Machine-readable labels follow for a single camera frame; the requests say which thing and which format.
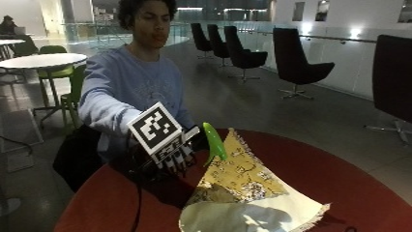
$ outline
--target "glass railing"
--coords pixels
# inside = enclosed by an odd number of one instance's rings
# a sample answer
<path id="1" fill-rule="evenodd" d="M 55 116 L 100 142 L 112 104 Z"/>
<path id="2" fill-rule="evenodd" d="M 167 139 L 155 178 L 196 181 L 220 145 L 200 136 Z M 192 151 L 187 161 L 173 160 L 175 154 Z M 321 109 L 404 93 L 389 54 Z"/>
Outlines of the glass railing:
<path id="1" fill-rule="evenodd" d="M 203 24 L 207 36 L 207 25 L 223 28 L 235 25 L 244 48 L 268 51 L 268 59 L 263 68 L 276 72 L 273 51 L 273 27 L 295 27 L 301 35 L 301 44 L 309 63 L 333 62 L 331 75 L 317 85 L 359 97 L 372 99 L 372 65 L 375 42 L 381 34 L 412 38 L 412 30 L 357 29 L 337 27 L 300 27 L 275 24 L 267 21 L 196 21 Z M 117 24 L 72 23 L 64 24 L 67 39 L 73 43 L 88 43 L 91 48 L 105 49 L 131 42 L 131 32 Z M 168 43 L 179 44 L 192 40 L 191 22 L 173 22 Z"/>
<path id="2" fill-rule="evenodd" d="M 131 31 L 109 21 L 64 23 L 65 38 L 69 44 L 89 44 L 91 49 L 108 49 L 128 44 L 132 40 Z M 171 25 L 168 43 L 179 44 L 188 41 L 187 23 Z"/>

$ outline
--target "green object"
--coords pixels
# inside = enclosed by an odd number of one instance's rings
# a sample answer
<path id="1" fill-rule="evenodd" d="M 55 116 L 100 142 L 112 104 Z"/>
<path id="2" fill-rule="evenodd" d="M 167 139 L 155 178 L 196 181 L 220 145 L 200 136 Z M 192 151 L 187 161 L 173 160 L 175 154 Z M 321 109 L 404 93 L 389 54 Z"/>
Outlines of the green object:
<path id="1" fill-rule="evenodd" d="M 40 47 L 40 51 L 39 54 L 56 54 L 56 53 L 67 53 L 67 50 L 64 48 L 64 46 L 61 45 L 44 45 Z M 64 77 L 69 77 L 72 76 L 75 72 L 75 67 L 73 65 L 68 65 L 65 67 L 57 67 L 53 69 L 52 73 L 51 73 L 51 78 L 64 78 Z M 49 106 L 49 97 L 48 97 L 48 92 L 47 92 L 47 88 L 44 85 L 44 80 L 49 80 L 49 76 L 48 76 L 48 72 L 45 72 L 44 70 L 39 70 L 37 71 L 37 75 L 39 75 L 39 80 L 40 80 L 40 89 L 41 89 L 41 95 L 43 95 L 43 101 L 44 101 L 44 105 Z"/>
<path id="2" fill-rule="evenodd" d="M 80 65 L 76 67 L 73 74 L 69 75 L 69 85 L 71 85 L 69 94 L 64 94 L 60 96 L 65 134 L 71 133 L 69 128 L 68 128 L 68 123 L 67 123 L 67 117 L 65 117 L 65 109 L 68 109 L 75 129 L 80 127 L 79 122 L 77 122 L 77 113 L 75 111 L 77 110 L 77 104 L 79 104 L 80 97 L 81 97 L 81 87 L 83 87 L 83 81 L 85 79 L 85 68 L 87 68 L 87 65 Z"/>
<path id="3" fill-rule="evenodd" d="M 204 123 L 204 129 L 205 129 L 205 137 L 208 141 L 208 147 L 209 147 L 209 154 L 208 159 L 205 162 L 205 165 L 209 165 L 211 161 L 215 157 L 220 157 L 221 160 L 225 160 L 228 158 L 227 151 L 223 146 L 223 142 L 219 136 L 219 133 L 216 132 L 216 129 L 209 123 Z"/>

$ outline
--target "dark upholstered chair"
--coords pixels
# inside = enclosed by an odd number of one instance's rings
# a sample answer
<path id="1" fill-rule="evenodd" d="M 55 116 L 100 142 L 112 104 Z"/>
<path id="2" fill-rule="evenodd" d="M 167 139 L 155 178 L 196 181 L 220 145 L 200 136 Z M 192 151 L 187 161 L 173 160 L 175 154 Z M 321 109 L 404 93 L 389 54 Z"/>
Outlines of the dark upholstered chair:
<path id="1" fill-rule="evenodd" d="M 293 90 L 280 90 L 287 95 L 284 99 L 304 97 L 304 91 L 297 91 L 297 85 L 315 83 L 327 78 L 335 64 L 309 64 L 305 52 L 300 43 L 297 29 L 275 28 L 273 29 L 273 48 L 280 79 L 293 83 Z"/>
<path id="2" fill-rule="evenodd" d="M 365 126 L 377 131 L 397 131 L 404 144 L 408 144 L 405 122 L 412 123 L 412 39 L 381 35 L 377 38 L 373 70 L 372 91 L 375 107 L 391 114 L 396 120 L 395 128 Z"/>
<path id="3" fill-rule="evenodd" d="M 193 40 L 196 49 L 203 51 L 205 53 L 205 56 L 197 56 L 199 59 L 209 59 L 211 56 L 207 56 L 207 52 L 212 51 L 209 40 L 207 39 L 203 26 L 200 23 L 191 23 L 192 27 L 192 34 L 193 34 Z"/>
<path id="4" fill-rule="evenodd" d="M 208 24 L 207 25 L 207 32 L 208 32 L 208 38 L 209 38 L 209 44 L 211 48 L 213 50 L 215 56 L 221 58 L 221 66 L 225 67 L 224 59 L 229 58 L 229 50 L 227 43 L 223 42 L 219 34 L 219 28 L 216 24 Z"/>
<path id="5" fill-rule="evenodd" d="M 267 62 L 268 52 L 256 51 L 252 52 L 249 49 L 244 49 L 240 38 L 237 36 L 236 26 L 224 27 L 224 35 L 227 38 L 227 45 L 231 54 L 231 60 L 235 67 L 244 70 L 252 69 L 263 66 Z M 259 79 L 256 76 L 229 76 L 229 77 L 241 77 L 245 82 L 248 79 Z"/>

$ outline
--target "person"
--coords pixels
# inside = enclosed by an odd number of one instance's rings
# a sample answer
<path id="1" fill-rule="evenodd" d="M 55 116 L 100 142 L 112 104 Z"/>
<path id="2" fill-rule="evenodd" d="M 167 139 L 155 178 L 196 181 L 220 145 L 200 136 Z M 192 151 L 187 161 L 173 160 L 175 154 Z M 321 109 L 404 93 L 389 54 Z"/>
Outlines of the person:
<path id="1" fill-rule="evenodd" d="M 0 23 L 0 34 L 1 35 L 15 35 L 15 25 L 13 18 L 5 15 L 3 17 L 3 22 Z"/>
<path id="2" fill-rule="evenodd" d="M 119 4 L 120 25 L 131 30 L 132 42 L 88 60 L 79 106 L 84 124 L 101 131 L 97 153 L 103 162 L 128 153 L 127 123 L 156 102 L 184 129 L 195 126 L 184 105 L 181 73 L 160 53 L 176 2 L 120 0 Z"/>

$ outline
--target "red round table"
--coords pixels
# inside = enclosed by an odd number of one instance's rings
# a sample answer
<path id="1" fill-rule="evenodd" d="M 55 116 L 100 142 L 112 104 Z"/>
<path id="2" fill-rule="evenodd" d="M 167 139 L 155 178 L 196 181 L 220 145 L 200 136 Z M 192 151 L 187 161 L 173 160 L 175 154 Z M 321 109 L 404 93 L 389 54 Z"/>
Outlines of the red round table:
<path id="1" fill-rule="evenodd" d="M 217 130 L 221 138 L 227 130 Z M 256 157 L 273 173 L 320 204 L 332 203 L 309 231 L 412 231 L 412 207 L 365 172 L 323 150 L 292 139 L 237 130 Z M 143 188 L 136 231 L 180 231 L 177 222 L 207 169 L 207 152 L 187 177 Z M 137 187 L 109 165 L 104 165 L 76 192 L 56 223 L 56 232 L 129 232 L 139 208 Z"/>

